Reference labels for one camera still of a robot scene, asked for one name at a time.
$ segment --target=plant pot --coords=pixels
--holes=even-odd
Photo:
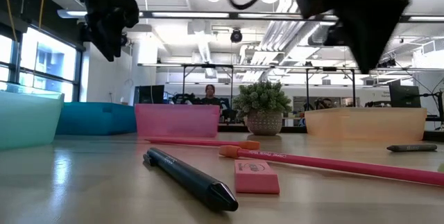
[[[258,114],[250,112],[248,113],[247,127],[254,135],[276,135],[282,128],[282,113]]]

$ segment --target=pink eraser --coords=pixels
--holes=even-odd
[[[279,193],[278,175],[262,160],[235,160],[237,193]]]

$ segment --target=teal bin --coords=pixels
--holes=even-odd
[[[0,150],[50,144],[63,94],[0,82]]]
[[[137,132],[133,106],[115,103],[65,103],[57,135],[119,135]]]

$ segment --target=marker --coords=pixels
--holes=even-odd
[[[215,211],[236,211],[239,206],[230,189],[202,171],[174,158],[158,148],[150,148],[144,161],[159,166],[182,187]]]
[[[241,148],[257,150],[260,147],[258,141],[213,141],[213,140],[190,140],[190,139],[147,139],[153,144],[183,144],[183,145],[199,145],[199,146],[224,146],[233,145]]]
[[[392,145],[387,147],[393,152],[409,152],[409,151],[434,151],[438,148],[435,144],[416,144],[416,145]]]
[[[382,178],[444,186],[444,174],[431,171],[422,171],[418,169],[405,169],[393,166],[365,164],[361,162],[303,157],[299,155],[288,155],[260,150],[244,150],[237,146],[222,146],[219,148],[219,154],[231,158],[249,157],[274,162],[284,162],[302,166],[311,166],[315,168],[331,169],[363,175],[374,175]]]

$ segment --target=pink pencil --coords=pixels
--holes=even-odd
[[[231,158],[249,157],[274,162],[284,162],[322,169],[332,169],[350,173],[374,175],[383,178],[444,186],[444,173],[421,171],[418,169],[404,169],[392,166],[364,164],[360,162],[303,157],[299,155],[287,155],[260,150],[244,150],[237,146],[222,146],[219,149],[219,154]]]
[[[238,146],[248,150],[257,150],[260,143],[257,141],[213,141],[213,140],[188,140],[188,139],[147,139],[153,144],[182,144],[182,145],[199,145],[199,146]]]

